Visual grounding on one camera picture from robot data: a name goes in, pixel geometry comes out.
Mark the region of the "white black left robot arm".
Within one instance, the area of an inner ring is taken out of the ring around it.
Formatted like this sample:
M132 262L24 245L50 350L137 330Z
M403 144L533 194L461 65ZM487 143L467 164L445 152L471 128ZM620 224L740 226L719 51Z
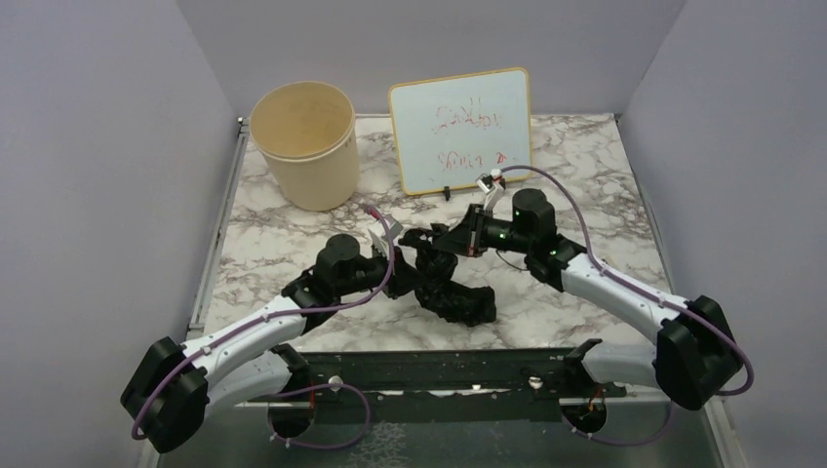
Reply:
M453 296L463 292L453 282L456 256L436 250L429 230L402 232L383 220L373 229L371 255L353 236L334 235L309 268L240 321L183 343L153 342L120 396L132 438L166 453L220 409L268 392L287 401L313 392L284 344L379 294L412 293L429 311L453 310Z

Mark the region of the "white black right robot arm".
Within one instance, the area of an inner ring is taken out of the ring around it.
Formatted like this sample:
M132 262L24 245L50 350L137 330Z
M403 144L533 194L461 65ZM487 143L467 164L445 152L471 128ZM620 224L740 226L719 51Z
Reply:
M467 257L488 250L522 254L539 283L591 302L648 340L613 345L596 339L577 347L562 373L565 388L577 397L601 384L624 383L658 388L680 407L699 410L744 366L715 300L685 299L600 265L558 232L555 208L538 189L516 192L509 220L472 204L456 224L431 227L435 250Z

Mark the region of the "black plastic trash bag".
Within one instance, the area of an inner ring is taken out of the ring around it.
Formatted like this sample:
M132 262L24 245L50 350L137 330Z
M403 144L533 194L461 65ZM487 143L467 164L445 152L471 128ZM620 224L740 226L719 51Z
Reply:
M456 254L414 249L415 268L425 277L423 288L413 292L419 305L449 323L476 327L496 320L495 293L491 287L468 287L453 279Z

